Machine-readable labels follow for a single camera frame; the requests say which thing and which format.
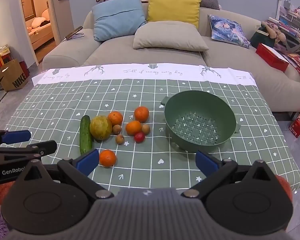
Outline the green cucumber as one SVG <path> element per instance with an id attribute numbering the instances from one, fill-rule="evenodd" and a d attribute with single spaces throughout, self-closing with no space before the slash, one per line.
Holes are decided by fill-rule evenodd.
<path id="1" fill-rule="evenodd" d="M 81 118 L 79 128 L 79 149 L 81 155 L 84 155 L 93 149 L 93 138 L 90 133 L 90 117 L 88 115 L 84 115 Z"/>

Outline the yellow-green pear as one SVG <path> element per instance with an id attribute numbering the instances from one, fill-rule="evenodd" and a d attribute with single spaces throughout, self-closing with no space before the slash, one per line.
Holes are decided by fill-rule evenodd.
<path id="1" fill-rule="evenodd" d="M 104 115 L 95 116 L 90 123 L 90 133 L 95 140 L 107 140 L 112 133 L 112 124 Z"/>

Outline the orange tangerine front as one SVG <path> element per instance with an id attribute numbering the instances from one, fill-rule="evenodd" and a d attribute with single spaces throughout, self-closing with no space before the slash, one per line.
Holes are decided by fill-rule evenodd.
<path id="1" fill-rule="evenodd" d="M 111 167 L 116 164 L 117 157 L 111 150 L 104 150 L 99 154 L 99 163 L 104 167 Z"/>

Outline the orange tangerine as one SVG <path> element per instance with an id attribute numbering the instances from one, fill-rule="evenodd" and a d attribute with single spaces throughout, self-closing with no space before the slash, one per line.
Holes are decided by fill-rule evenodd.
<path id="1" fill-rule="evenodd" d="M 140 123 L 145 123 L 148 120 L 149 117 L 149 110 L 145 106 L 139 106 L 134 111 L 134 118 L 136 121 L 139 121 Z"/>
<path id="2" fill-rule="evenodd" d="M 111 150 L 104 150 L 99 154 L 99 163 L 104 167 L 111 167 L 116 164 L 117 157 Z"/>
<path id="3" fill-rule="evenodd" d="M 123 115 L 118 111 L 112 111 L 108 114 L 108 119 L 110 120 L 112 126 L 121 126 L 123 122 Z"/>
<path id="4" fill-rule="evenodd" d="M 130 136 L 134 136 L 136 133 L 141 132 L 141 123 L 137 120 L 131 121 L 126 125 L 126 132 Z"/>

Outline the brown longan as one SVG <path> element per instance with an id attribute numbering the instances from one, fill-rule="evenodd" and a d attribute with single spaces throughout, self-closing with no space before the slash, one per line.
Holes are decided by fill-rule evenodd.
<path id="1" fill-rule="evenodd" d="M 151 131 L 151 128 L 148 124 L 143 124 L 141 130 L 145 135 L 148 135 Z"/>
<path id="2" fill-rule="evenodd" d="M 125 142 L 125 138 L 122 134 L 118 134 L 115 141 L 118 145 L 122 145 Z"/>
<path id="3" fill-rule="evenodd" d="M 115 134 L 115 135 L 120 134 L 122 131 L 121 125 L 114 125 L 112 131 L 113 131 L 113 134 Z"/>

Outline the brown longan front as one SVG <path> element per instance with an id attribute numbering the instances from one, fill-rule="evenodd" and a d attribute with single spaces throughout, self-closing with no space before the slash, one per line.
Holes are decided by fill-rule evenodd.
<path id="1" fill-rule="evenodd" d="M 115 141 L 118 145 L 122 145 L 125 142 L 125 138 L 122 134 L 118 134 Z"/>

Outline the red cherry tomato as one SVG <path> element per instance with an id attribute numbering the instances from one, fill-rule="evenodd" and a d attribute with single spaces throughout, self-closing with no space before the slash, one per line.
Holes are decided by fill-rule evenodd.
<path id="1" fill-rule="evenodd" d="M 134 140 L 136 143 L 142 143 L 145 139 L 145 134 L 143 132 L 138 132 L 134 135 Z"/>

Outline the brown Nike paper bag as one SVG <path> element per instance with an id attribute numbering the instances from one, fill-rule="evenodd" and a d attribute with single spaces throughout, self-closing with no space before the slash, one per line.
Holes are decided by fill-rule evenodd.
<path id="1" fill-rule="evenodd" d="M 0 67 L 0 84 L 6 92 L 22 89 L 29 81 L 29 75 L 26 63 L 14 59 Z"/>

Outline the red gift box on floor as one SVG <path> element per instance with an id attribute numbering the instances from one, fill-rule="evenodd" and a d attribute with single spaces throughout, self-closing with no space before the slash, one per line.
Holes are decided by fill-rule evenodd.
<path id="1" fill-rule="evenodd" d="M 300 114 L 290 124 L 289 130 L 292 132 L 292 134 L 294 135 L 294 137 L 298 138 L 300 136 Z"/>

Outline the green grid tablecloth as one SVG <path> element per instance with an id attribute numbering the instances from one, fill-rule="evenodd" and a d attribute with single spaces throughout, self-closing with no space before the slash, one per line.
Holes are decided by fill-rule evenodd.
<path id="1" fill-rule="evenodd" d="M 79 157 L 79 124 L 84 115 L 93 118 L 117 111 L 128 124 L 137 107 L 146 107 L 150 133 L 145 140 L 137 143 L 126 135 L 121 145 L 115 137 L 95 142 L 98 150 L 113 151 L 117 163 L 110 168 L 98 166 L 90 178 L 114 192 L 124 187 L 184 190 L 205 177 L 196 167 L 194 153 L 171 141 L 162 101 L 188 90 L 218 96 L 231 107 L 239 124 L 237 133 L 211 150 L 215 158 L 241 165 L 262 159 L 293 191 L 300 189 L 300 170 L 253 77 L 231 68 L 160 63 L 51 69 L 35 80 L 6 128 L 29 130 L 30 143 L 56 141 L 57 151 L 42 159 L 44 164 L 54 164 Z"/>

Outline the dark green bag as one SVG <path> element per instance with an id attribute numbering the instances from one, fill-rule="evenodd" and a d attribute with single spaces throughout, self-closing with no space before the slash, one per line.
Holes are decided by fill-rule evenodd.
<path id="1" fill-rule="evenodd" d="M 275 45 L 275 38 L 271 38 L 266 27 L 261 26 L 250 39 L 250 43 L 254 48 L 257 48 L 260 43 L 273 48 Z"/>

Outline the beige sofa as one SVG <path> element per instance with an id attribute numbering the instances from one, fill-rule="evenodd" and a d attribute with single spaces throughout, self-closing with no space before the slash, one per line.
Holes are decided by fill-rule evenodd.
<path id="1" fill-rule="evenodd" d="M 211 38 L 209 15 L 217 15 L 239 23 L 250 39 L 261 22 L 226 10 L 200 8 L 199 33 L 208 46 L 205 52 L 170 48 L 133 49 L 133 36 L 124 36 L 100 43 L 94 40 L 94 16 L 89 12 L 84 23 L 84 37 L 60 43 L 43 59 L 43 70 L 115 63 L 183 63 L 215 68 L 232 68 L 250 72 L 259 91 L 273 112 L 300 111 L 300 74 L 289 65 L 282 72 L 272 68 L 256 53 Z"/>

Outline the beige plush toy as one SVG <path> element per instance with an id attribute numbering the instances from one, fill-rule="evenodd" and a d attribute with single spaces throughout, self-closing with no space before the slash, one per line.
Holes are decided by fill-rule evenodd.
<path id="1" fill-rule="evenodd" d="M 285 34 L 279 30 L 277 25 L 262 21 L 261 26 L 266 28 L 269 37 L 275 40 L 275 44 L 286 42 L 287 39 Z"/>

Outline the beige cushion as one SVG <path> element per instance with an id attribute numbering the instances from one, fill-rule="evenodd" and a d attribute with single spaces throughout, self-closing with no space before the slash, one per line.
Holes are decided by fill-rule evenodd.
<path id="1" fill-rule="evenodd" d="M 136 31 L 133 48 L 170 48 L 196 52 L 209 49 L 194 25 L 180 21 L 146 23 Z"/>

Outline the yellow cushion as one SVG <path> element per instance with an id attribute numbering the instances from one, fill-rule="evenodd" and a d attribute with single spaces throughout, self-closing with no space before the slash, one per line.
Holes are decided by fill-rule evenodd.
<path id="1" fill-rule="evenodd" d="M 201 0 L 148 0 L 148 22 L 179 21 L 199 28 Z"/>

